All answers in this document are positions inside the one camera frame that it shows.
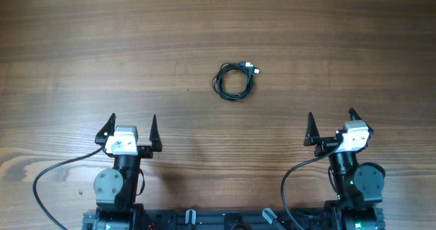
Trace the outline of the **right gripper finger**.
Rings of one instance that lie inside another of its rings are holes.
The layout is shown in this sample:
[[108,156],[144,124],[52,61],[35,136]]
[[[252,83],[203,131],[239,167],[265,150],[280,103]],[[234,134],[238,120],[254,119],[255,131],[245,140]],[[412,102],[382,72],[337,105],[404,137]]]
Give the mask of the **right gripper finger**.
[[[349,109],[349,115],[350,115],[351,121],[362,120],[362,118],[358,115],[357,111],[355,111],[354,108]],[[367,123],[365,123],[365,124],[368,127],[369,133],[374,133],[373,129]]]
[[320,134],[312,112],[308,113],[307,131],[303,146],[315,146],[320,143]]

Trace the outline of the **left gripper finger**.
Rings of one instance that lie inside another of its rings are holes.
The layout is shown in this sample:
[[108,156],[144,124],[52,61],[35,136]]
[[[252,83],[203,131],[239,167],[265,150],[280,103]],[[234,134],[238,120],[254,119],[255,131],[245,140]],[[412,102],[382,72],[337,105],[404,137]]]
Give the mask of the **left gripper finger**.
[[162,151],[162,142],[159,135],[158,127],[157,127],[157,117],[154,114],[150,135],[149,135],[149,141],[151,142],[151,146],[153,148],[154,152],[161,152]]
[[112,113],[106,124],[95,135],[97,145],[105,145],[108,138],[114,135],[116,114]]

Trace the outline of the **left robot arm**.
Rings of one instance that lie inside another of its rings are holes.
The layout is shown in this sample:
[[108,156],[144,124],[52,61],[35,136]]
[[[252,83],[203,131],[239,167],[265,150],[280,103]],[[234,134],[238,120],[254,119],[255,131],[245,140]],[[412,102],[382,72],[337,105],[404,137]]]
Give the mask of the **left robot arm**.
[[162,142],[153,117],[149,145],[138,143],[138,129],[134,125],[117,125],[112,114],[95,136],[95,143],[114,159],[113,167],[101,171],[95,178],[93,189],[97,209],[82,219],[83,229],[154,229],[155,224],[141,203],[136,203],[145,185],[138,185],[142,159],[152,159],[154,152],[162,151]]

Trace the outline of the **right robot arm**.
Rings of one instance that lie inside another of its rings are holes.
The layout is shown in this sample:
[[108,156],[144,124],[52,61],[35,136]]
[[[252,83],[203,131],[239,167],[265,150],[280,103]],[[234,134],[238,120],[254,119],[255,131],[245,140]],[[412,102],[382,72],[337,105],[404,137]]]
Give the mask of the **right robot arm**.
[[304,146],[315,146],[317,159],[329,160],[329,178],[336,200],[326,201],[322,228],[342,230],[383,230],[386,228],[383,210],[377,204],[383,200],[384,168],[376,163],[359,163],[357,154],[369,143],[373,129],[349,109],[350,120],[332,137],[322,137],[312,113],[308,114]]

